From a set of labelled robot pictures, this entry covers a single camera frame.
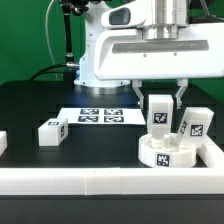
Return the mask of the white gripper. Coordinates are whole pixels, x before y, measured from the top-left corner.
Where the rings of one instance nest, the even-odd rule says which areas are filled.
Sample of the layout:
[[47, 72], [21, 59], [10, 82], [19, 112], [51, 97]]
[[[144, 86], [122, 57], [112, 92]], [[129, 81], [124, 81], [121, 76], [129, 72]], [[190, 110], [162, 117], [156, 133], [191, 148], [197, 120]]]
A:
[[173, 40], [144, 40], [137, 29], [107, 30], [96, 42], [94, 72], [100, 80], [133, 80], [141, 109], [141, 80], [177, 79], [175, 103], [180, 109], [188, 88], [185, 78], [224, 76], [224, 23], [192, 24]]

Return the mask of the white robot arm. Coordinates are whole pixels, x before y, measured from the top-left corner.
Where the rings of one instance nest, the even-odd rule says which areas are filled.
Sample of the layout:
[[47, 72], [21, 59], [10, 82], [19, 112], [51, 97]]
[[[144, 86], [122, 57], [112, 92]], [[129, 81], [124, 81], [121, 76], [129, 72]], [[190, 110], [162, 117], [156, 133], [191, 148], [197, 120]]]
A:
[[192, 0], [133, 0], [114, 9], [90, 3], [85, 53], [76, 85], [95, 93], [131, 85], [140, 101], [144, 80], [175, 79], [176, 104], [191, 78], [224, 76], [224, 20], [188, 22]]

